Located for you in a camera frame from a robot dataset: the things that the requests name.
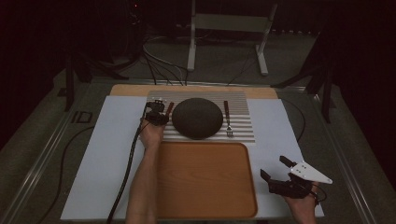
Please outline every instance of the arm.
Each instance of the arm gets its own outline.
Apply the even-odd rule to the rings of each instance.
[[[157,222],[157,161],[164,126],[154,126],[143,120],[140,139],[145,155],[137,168],[130,189],[126,223]]]
[[[317,192],[317,182],[314,182],[312,187],[313,192]],[[315,218],[315,197],[312,194],[308,194],[303,199],[292,199],[289,197],[283,197],[288,204],[290,211],[298,224],[316,224]]]

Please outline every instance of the hand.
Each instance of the hand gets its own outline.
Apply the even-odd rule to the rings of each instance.
[[[318,182],[313,183],[314,186],[312,187],[313,192],[317,192]],[[308,194],[303,199],[292,199],[289,197],[283,197],[288,204],[291,213],[293,214],[294,219],[299,224],[315,224],[315,206],[316,201],[315,197],[312,194]]]
[[[140,140],[143,143],[145,149],[159,147],[163,140],[163,130],[165,126],[155,126],[149,123],[146,119],[143,119],[140,131]]]

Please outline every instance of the dark background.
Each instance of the dark background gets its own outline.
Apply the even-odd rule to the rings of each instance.
[[[98,60],[121,54],[115,39],[125,38],[124,1],[1,1],[0,83],[2,147],[40,100],[51,90],[52,78],[64,69],[71,44]],[[189,1],[148,0],[140,4],[145,21],[164,35],[176,35],[176,23],[190,22]],[[255,15],[244,3],[224,12]],[[202,2],[200,10],[217,10],[219,2]],[[361,126],[393,187],[396,179],[396,52],[395,3],[383,1],[285,1],[274,29],[318,35],[304,67],[320,63],[337,50],[334,83]]]

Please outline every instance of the wire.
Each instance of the wire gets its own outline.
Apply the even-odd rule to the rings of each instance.
[[[143,46],[143,51],[146,52],[147,55],[148,55],[149,57],[151,57],[152,59],[157,60],[158,62],[166,63],[166,64],[172,65],[172,66],[176,66],[176,67],[178,67],[178,68],[181,68],[181,69],[187,71],[187,68],[185,68],[185,67],[183,67],[183,66],[180,66],[180,65],[177,65],[177,64],[173,64],[173,63],[169,63],[168,61],[166,61],[166,60],[164,60],[164,59],[158,58],[158,57],[156,57],[156,56],[150,54],[150,53],[147,51],[147,49],[146,49],[145,46]]]
[[[148,56],[146,56],[145,53],[143,54],[143,57],[144,57],[144,58],[146,59],[146,61],[148,62],[148,68],[149,68],[149,70],[150,70],[150,72],[151,72],[152,79],[154,80],[154,85],[157,85],[157,79],[155,78],[154,72],[152,71],[151,64],[149,63],[149,58],[148,58]]]
[[[242,74],[243,74],[245,71],[247,71],[251,65],[253,65],[253,64],[256,63],[256,62],[254,62],[254,63],[252,63],[251,65],[249,65],[247,68],[245,68],[245,65],[246,65],[247,62],[248,62],[248,58],[249,58],[249,56],[250,56],[250,53],[252,52],[253,49],[254,49],[254,48],[250,49],[250,51],[248,52],[247,58],[245,59],[245,62],[244,62],[244,65],[242,66],[241,71],[240,71],[238,74],[236,74],[236,76],[234,76],[233,79],[231,79],[231,81],[229,81],[229,82],[227,83],[226,86],[229,86],[234,80],[236,80],[238,77],[241,77]]]
[[[69,142],[66,144],[66,146],[64,147],[64,152],[62,154],[62,160],[61,160],[61,168],[60,168],[60,175],[59,175],[59,181],[58,181],[58,188],[56,190],[56,196],[54,198],[54,200],[52,201],[52,204],[49,206],[49,208],[47,209],[46,213],[37,221],[36,224],[41,223],[46,217],[47,215],[50,213],[50,211],[52,210],[52,208],[55,206],[56,202],[58,201],[59,195],[61,194],[61,189],[62,189],[62,182],[63,182],[63,176],[64,176],[64,158],[66,155],[66,151],[68,149],[68,147],[70,146],[70,144],[73,142],[73,140],[78,137],[81,133],[84,133],[86,131],[88,131],[89,129],[93,129],[94,126],[91,126],[89,128],[85,128],[81,131],[79,131],[78,133],[76,133],[70,140]]]
[[[186,72],[186,78],[184,78],[184,85],[187,86],[187,79],[189,78],[189,71]]]
[[[317,202],[320,203],[320,202],[325,201],[325,200],[327,199],[327,193],[326,193],[326,191],[324,191],[324,189],[322,189],[322,188],[321,188],[320,186],[318,186],[318,185],[312,184],[312,186],[317,187],[317,188],[320,190],[320,192],[323,193],[323,198],[322,198],[322,199],[319,199],[319,198],[318,198],[318,194],[315,193],[315,192],[313,192],[313,193],[315,193],[315,195],[316,195],[315,198],[316,198]]]
[[[299,134],[298,137],[296,138],[296,139],[297,139],[297,142],[300,142],[300,139],[301,139],[301,137],[303,136],[303,134],[304,134],[304,132],[305,132],[305,125],[306,125],[306,119],[305,119],[304,113],[303,113],[303,111],[302,111],[297,105],[295,105],[294,103],[292,103],[292,102],[290,102],[290,101],[288,101],[288,100],[285,100],[285,99],[283,99],[283,98],[281,98],[281,100],[283,100],[283,101],[289,103],[289,104],[292,105],[294,108],[296,108],[296,109],[300,112],[301,117],[303,118],[303,128],[301,129],[300,134]]]
[[[178,71],[180,71],[180,78],[178,78],[177,76],[176,76],[176,74],[175,73],[173,73],[171,70],[169,70],[168,68],[166,68],[165,66],[163,66],[163,65],[160,65],[159,63],[156,63],[156,62],[154,62],[154,61],[151,61],[152,63],[154,63],[154,64],[156,64],[157,66],[160,66],[161,68],[163,68],[164,70],[166,70],[167,72],[169,72],[172,76],[174,76],[175,77],[175,79],[180,83],[180,85],[182,85],[183,86],[183,82],[181,81],[181,70],[179,69],[179,68],[177,68],[178,69]]]
[[[145,106],[145,109],[143,110],[142,119],[140,119],[139,126],[137,127],[136,133],[134,134],[134,141],[132,142],[132,145],[131,145],[131,152],[129,154],[128,165],[126,167],[125,175],[124,175],[124,178],[122,180],[122,184],[120,186],[120,191],[119,191],[119,194],[117,195],[116,201],[113,203],[113,207],[111,208],[111,211],[108,214],[106,224],[110,224],[111,221],[113,220],[114,213],[116,212],[117,206],[119,205],[119,202],[120,202],[120,199],[121,199],[121,196],[122,196],[122,193],[123,193],[123,191],[125,189],[126,182],[128,181],[128,176],[129,176],[129,173],[131,172],[132,161],[134,160],[134,148],[136,146],[137,137],[149,125],[149,123],[148,123],[143,128],[141,127],[142,123],[143,123],[144,114],[146,112],[146,109],[147,109],[147,105]]]
[[[146,60],[148,61],[147,63],[141,62],[142,64],[146,64],[147,66],[149,66],[151,74],[154,76],[155,74],[158,74],[159,76],[163,77],[163,79],[166,80],[166,83],[169,83],[171,85],[173,85],[172,81],[163,73],[160,72],[160,70],[153,64],[155,62],[153,62],[152,60],[150,60],[149,58],[146,58]]]

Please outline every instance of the forearm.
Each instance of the forearm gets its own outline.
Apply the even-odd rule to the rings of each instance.
[[[147,148],[130,189],[126,223],[156,223],[158,148]]]

